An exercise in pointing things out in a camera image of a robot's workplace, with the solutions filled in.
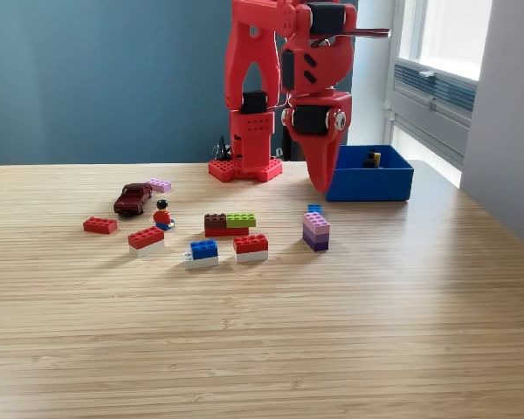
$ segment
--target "dark red toy car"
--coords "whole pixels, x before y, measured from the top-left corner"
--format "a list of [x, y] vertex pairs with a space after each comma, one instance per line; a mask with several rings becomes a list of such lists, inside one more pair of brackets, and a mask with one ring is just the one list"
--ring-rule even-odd
[[129, 183], [114, 203], [114, 212], [122, 216], [141, 214], [145, 210], [146, 202], [151, 198], [151, 191], [151, 185], [146, 183]]

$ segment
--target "wire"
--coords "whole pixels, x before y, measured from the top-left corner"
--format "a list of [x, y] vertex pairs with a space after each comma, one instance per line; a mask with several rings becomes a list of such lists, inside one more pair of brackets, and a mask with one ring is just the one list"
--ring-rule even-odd
[[275, 111], [276, 109], [280, 109], [284, 106], [289, 106], [289, 99], [290, 99], [289, 93], [286, 93], [286, 101], [284, 103], [278, 104], [276, 106], [270, 106], [268, 110]]

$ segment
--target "stack of lego bricks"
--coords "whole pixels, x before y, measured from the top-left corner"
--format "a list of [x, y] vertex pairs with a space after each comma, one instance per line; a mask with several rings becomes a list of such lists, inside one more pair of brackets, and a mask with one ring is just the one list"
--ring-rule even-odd
[[237, 262], [268, 259], [268, 240], [263, 234], [237, 237], [233, 240], [233, 249]]
[[206, 268], [219, 264], [217, 243], [215, 240], [192, 242], [190, 251], [183, 253], [184, 269]]
[[303, 216], [303, 239], [313, 251], [327, 251], [330, 224], [318, 212], [307, 212]]
[[249, 228], [256, 227], [256, 217], [251, 212], [206, 214], [203, 227], [206, 237], [248, 236]]
[[132, 256], [143, 258], [165, 247], [165, 233], [157, 227], [150, 227], [128, 236], [128, 244]]

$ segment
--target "green lego brick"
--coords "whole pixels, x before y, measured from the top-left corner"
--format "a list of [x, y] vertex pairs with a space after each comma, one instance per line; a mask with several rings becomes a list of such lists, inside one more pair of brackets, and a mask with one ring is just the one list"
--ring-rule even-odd
[[236, 212], [227, 214], [228, 229], [242, 229], [244, 227], [256, 227], [256, 217], [251, 212]]

